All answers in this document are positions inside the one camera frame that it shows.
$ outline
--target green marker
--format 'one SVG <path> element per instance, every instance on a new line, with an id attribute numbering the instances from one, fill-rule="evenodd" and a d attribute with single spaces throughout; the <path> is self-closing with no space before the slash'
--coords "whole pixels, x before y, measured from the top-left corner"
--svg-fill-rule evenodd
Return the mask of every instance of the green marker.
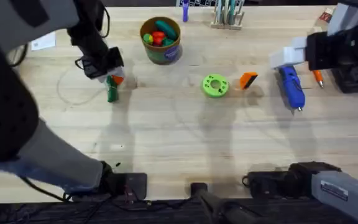
<path id="1" fill-rule="evenodd" d="M 169 45 L 171 45 L 171 44 L 173 44 L 173 43 L 174 43 L 173 40 L 168 39 L 168 38 L 164 38 L 164 39 L 162 40 L 162 47 L 169 46 Z"/>
<path id="2" fill-rule="evenodd" d="M 171 40 L 177 40 L 178 36 L 175 30 L 164 21 L 156 21 L 155 26 L 158 30 L 162 31 Z"/>
<path id="3" fill-rule="evenodd" d="M 117 83 L 111 78 L 111 75 L 107 76 L 106 84 L 108 86 L 107 102 L 112 103 L 118 100 Z"/>

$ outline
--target blue glue gun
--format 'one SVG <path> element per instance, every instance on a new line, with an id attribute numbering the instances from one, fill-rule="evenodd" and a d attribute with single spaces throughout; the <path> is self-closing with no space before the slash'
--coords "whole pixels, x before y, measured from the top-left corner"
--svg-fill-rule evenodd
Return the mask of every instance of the blue glue gun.
<path id="1" fill-rule="evenodd" d="M 305 106 L 305 94 L 302 91 L 301 81 L 293 66 L 281 67 L 278 69 L 283 79 L 285 94 L 288 97 L 290 106 L 302 111 Z"/>

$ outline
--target pen holder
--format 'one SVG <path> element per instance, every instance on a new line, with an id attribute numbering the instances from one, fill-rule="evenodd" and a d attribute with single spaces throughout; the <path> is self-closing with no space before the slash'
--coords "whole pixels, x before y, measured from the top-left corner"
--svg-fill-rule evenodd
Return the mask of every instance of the pen holder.
<path id="1" fill-rule="evenodd" d="M 157 31 L 157 27 L 155 26 L 156 21 L 164 21 L 169 26 L 173 28 L 173 30 L 177 34 L 177 40 L 174 41 L 173 44 L 168 45 L 166 47 L 157 47 L 146 43 L 143 39 L 145 34 L 151 34 L 154 31 Z M 180 28 L 179 25 L 170 18 L 167 17 L 153 17 L 147 21 L 145 21 L 140 28 L 140 39 L 142 40 L 143 46 L 146 50 L 146 54 L 149 59 L 157 64 L 167 64 L 173 62 L 179 53 L 179 44 L 180 44 Z"/>

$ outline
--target green small object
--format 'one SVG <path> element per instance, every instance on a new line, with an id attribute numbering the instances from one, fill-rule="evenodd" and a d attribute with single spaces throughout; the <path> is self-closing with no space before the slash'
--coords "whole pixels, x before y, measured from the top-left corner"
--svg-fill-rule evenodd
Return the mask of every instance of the green small object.
<path id="1" fill-rule="evenodd" d="M 168 38 L 164 38 L 164 39 L 162 40 L 162 47 L 169 46 L 169 45 L 171 45 L 171 44 L 173 44 L 173 43 L 174 43 L 173 40 L 168 39 Z"/>
<path id="2" fill-rule="evenodd" d="M 229 83 L 220 74 L 209 74 L 201 83 L 204 92 L 213 98 L 224 96 L 229 90 Z"/>
<path id="3" fill-rule="evenodd" d="M 178 38 L 177 33 L 175 32 L 175 30 L 170 25 L 168 25 L 166 22 L 164 22 L 164 21 L 156 21 L 155 26 L 157 27 L 158 30 L 164 32 L 165 35 L 167 35 L 167 37 L 169 39 L 176 40 Z"/>
<path id="4" fill-rule="evenodd" d="M 145 34 L 143 35 L 143 40 L 144 42 L 148 43 L 148 44 L 153 44 L 153 36 L 150 34 Z"/>
<path id="5" fill-rule="evenodd" d="M 106 83 L 108 86 L 107 102 L 112 103 L 118 100 L 117 83 L 111 78 L 111 75 L 107 76 Z"/>

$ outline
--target white robot part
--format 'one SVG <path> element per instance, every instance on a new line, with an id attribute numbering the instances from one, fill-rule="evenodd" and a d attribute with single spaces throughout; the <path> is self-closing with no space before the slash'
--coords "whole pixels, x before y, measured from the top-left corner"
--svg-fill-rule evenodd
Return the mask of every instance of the white robot part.
<path id="1" fill-rule="evenodd" d="M 295 37 L 291 46 L 269 55 L 270 68 L 296 65 L 305 62 L 306 37 Z"/>

